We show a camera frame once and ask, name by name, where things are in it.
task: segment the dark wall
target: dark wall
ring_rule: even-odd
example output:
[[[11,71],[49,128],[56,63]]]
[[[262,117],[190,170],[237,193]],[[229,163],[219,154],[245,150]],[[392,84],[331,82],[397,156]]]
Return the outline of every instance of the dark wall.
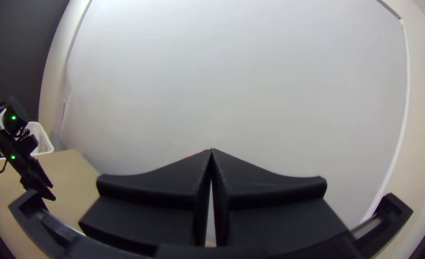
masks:
[[[15,96],[38,120],[49,48],[69,0],[0,0],[0,102]]]

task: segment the white wall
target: white wall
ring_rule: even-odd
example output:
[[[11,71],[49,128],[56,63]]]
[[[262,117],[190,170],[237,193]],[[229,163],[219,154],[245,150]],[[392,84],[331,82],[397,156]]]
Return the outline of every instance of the white wall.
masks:
[[[409,110],[396,165],[384,193],[393,192],[414,214],[378,258],[409,258],[425,234],[425,8],[386,0],[404,21],[410,61]]]
[[[70,0],[54,35],[43,72],[38,121],[56,150],[63,149],[60,128],[66,94],[66,66],[91,0]]]
[[[371,0],[94,0],[67,73],[62,140],[102,173],[215,147],[322,175],[350,227],[390,165],[406,92],[401,24]]]

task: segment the white backdrop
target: white backdrop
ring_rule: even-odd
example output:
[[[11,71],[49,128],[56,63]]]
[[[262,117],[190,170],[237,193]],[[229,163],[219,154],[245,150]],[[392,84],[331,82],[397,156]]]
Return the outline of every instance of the white backdrop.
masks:
[[[215,147],[325,177],[353,227],[395,151],[406,54],[373,0],[93,0],[67,84],[61,140],[101,173]]]

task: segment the white plastic bin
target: white plastic bin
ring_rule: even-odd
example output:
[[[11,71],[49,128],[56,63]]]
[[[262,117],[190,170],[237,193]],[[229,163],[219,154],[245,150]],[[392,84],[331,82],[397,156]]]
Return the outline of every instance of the white plastic bin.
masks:
[[[38,146],[31,153],[32,156],[39,156],[54,152],[54,147],[40,123],[31,121],[25,128],[29,129],[30,133],[35,135],[36,140],[38,141]]]

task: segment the wooden table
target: wooden table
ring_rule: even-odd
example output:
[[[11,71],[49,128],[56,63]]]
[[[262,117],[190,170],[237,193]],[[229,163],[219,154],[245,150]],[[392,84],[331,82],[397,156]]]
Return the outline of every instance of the wooden table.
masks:
[[[54,185],[56,201],[45,200],[49,211],[65,224],[80,230],[79,219],[99,197],[98,172],[75,150],[37,157]],[[0,174],[0,236],[17,259],[43,259],[47,256],[29,239],[11,215],[8,205],[25,190],[20,176],[8,164]]]

